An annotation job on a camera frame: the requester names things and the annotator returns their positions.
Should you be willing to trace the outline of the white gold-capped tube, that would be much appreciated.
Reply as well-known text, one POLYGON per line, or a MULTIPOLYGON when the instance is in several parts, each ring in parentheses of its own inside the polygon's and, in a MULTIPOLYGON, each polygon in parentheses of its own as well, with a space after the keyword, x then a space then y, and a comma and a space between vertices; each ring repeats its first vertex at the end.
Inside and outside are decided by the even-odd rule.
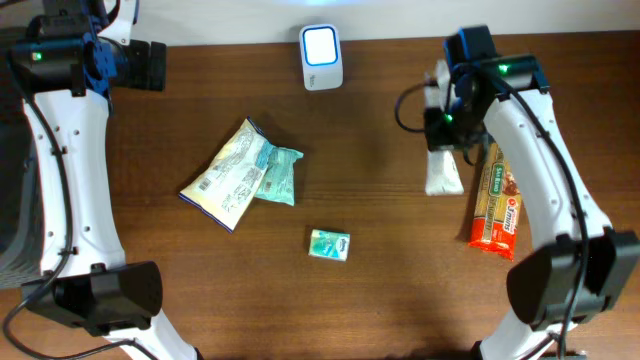
MULTIPOLYGON (((452 99, 456 100, 453 91, 447 89, 450 74, 445 60, 438 60, 434 73, 426 74, 425 77, 427 80, 435 82, 434 85, 424 89, 427 111, 443 110, 447 95, 452 95, 452 99)), ((427 152, 425 193, 428 196, 462 195, 464 193, 451 150, 429 150, 427 152)))

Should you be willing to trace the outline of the red spaghetti packet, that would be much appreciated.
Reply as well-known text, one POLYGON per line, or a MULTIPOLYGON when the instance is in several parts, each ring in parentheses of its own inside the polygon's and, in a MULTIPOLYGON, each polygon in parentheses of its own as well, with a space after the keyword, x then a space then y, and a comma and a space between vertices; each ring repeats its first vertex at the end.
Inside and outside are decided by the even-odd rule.
POLYGON ((514 260, 522 196, 497 144, 487 151, 474 208, 469 246, 514 260))

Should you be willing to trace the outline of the cream snack bag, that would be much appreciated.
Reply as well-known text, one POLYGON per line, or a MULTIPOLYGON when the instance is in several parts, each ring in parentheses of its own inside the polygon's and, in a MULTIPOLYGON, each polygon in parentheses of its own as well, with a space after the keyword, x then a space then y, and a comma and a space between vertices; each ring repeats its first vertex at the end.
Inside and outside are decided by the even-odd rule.
POLYGON ((274 149, 247 117, 179 197, 232 233, 260 186, 274 149))

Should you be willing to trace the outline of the green tissue pack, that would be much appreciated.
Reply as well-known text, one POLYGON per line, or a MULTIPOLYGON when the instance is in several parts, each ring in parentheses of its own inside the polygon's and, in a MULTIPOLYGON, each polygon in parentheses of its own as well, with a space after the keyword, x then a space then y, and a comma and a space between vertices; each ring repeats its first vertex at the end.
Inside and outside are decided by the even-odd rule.
POLYGON ((345 262, 348 258, 350 240, 351 237, 347 233, 313 229, 308 255, 345 262))

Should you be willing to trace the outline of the teal snack pouch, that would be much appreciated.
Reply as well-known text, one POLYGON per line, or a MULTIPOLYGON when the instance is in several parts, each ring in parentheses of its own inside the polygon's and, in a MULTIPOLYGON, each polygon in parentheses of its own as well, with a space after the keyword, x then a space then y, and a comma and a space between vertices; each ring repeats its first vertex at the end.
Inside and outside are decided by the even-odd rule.
POLYGON ((276 147, 270 154, 267 171, 255 197, 294 206, 294 164, 303 157, 300 151, 276 147))

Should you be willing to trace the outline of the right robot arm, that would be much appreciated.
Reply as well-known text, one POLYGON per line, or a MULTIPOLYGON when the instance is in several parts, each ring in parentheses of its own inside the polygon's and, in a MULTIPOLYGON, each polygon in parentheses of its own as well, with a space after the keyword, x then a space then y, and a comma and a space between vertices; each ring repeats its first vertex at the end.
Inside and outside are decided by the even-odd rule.
POLYGON ((448 37, 444 52, 445 99, 424 115, 428 148, 496 143, 519 187, 534 247, 507 275, 509 312, 472 355, 537 359, 555 346, 564 356, 568 332, 616 304, 639 260, 638 237, 615 230, 591 197, 533 55, 499 54, 484 25, 448 37))

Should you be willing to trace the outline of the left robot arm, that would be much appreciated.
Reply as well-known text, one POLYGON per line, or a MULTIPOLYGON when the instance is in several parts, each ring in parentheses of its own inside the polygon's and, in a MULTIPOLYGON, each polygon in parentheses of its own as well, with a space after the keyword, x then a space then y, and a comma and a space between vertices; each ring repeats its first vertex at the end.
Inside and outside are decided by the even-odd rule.
POLYGON ((7 52, 35 144, 44 225, 41 276, 22 285, 17 310, 83 329, 133 359, 198 360, 163 312, 156 263, 127 262, 111 208, 111 91, 160 91, 166 81, 165 45, 131 36, 138 14, 135 1, 48 1, 7 52))

